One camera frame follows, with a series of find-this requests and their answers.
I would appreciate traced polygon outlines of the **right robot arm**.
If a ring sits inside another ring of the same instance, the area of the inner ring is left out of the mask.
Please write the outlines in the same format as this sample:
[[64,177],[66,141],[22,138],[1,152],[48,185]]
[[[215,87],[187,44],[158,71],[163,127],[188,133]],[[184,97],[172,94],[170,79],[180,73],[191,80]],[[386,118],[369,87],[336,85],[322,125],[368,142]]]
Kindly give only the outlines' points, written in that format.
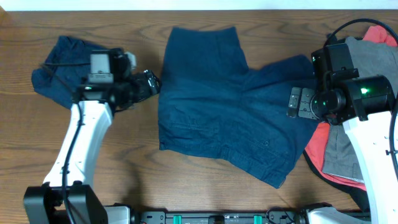
[[294,87],[287,116],[340,124],[358,158],[370,223],[397,223],[397,98],[383,75],[361,78],[345,43],[312,53],[314,89]]

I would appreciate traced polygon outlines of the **blue denim shorts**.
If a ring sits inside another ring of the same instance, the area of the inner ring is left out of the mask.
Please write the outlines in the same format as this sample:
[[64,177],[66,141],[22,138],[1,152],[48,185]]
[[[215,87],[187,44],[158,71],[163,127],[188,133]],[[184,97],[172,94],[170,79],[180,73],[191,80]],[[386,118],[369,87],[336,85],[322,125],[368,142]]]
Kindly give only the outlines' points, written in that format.
[[287,116],[291,90],[314,88],[304,55],[248,67],[235,28],[174,28],[161,74],[159,147],[224,159],[279,188],[318,123]]

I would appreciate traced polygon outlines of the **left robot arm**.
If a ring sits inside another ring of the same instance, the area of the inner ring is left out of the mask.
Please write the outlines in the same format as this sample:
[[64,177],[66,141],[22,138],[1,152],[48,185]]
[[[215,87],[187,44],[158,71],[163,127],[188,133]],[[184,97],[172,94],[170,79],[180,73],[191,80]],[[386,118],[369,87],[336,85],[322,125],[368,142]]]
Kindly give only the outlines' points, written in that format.
[[88,82],[73,94],[71,118],[58,157],[42,185],[28,187],[24,208],[30,223],[137,223],[127,205],[104,206],[94,174],[103,138],[114,115],[160,91],[150,70],[133,74],[136,57],[123,49],[94,50]]

